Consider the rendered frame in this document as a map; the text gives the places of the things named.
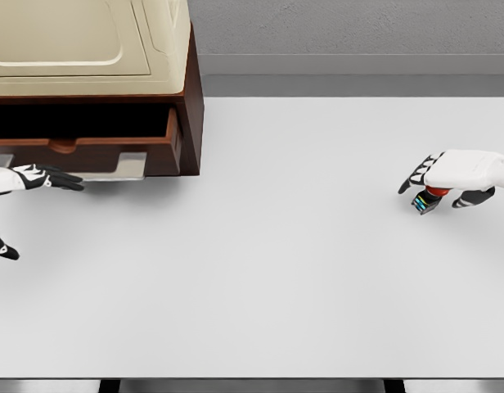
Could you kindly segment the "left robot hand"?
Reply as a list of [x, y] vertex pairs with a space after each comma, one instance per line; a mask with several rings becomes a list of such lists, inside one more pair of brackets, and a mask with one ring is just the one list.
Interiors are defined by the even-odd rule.
[[[82, 178], [50, 165], [28, 164], [0, 167], [0, 196], [40, 187], [56, 187], [81, 192], [84, 190], [82, 181]], [[16, 249], [0, 238], [0, 257], [18, 260], [20, 255]]]

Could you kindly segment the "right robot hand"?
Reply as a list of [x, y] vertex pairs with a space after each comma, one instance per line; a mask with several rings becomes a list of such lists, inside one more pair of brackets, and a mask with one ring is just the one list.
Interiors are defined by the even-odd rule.
[[427, 156], [404, 180], [398, 194], [412, 186], [440, 188], [446, 192], [460, 190], [461, 195], [452, 203], [460, 209], [477, 206], [495, 195], [493, 169], [502, 156], [491, 151], [446, 150]]

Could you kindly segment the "red button black switch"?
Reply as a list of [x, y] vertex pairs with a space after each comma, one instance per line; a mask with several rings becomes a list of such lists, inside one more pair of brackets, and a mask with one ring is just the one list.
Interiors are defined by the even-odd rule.
[[413, 198], [411, 205], [420, 215], [424, 215], [435, 209], [445, 194], [446, 192], [440, 188], [425, 186]]

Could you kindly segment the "brown drawer with silver handle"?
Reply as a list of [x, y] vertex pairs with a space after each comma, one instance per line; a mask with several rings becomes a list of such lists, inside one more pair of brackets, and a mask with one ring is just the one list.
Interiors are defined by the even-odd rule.
[[181, 148], [168, 104], [0, 106], [0, 154], [12, 154], [14, 166], [111, 173], [121, 154], [144, 153], [146, 176], [175, 176]]

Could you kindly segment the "brown cabinet with beige top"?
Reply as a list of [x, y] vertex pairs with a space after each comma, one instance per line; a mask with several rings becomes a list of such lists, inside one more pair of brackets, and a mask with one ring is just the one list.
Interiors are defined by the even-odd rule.
[[[0, 106], [168, 104], [182, 134], [180, 173], [200, 172], [204, 97], [187, 0], [0, 0]], [[14, 166], [0, 154], [0, 166]], [[88, 181], [142, 179], [123, 153]]]

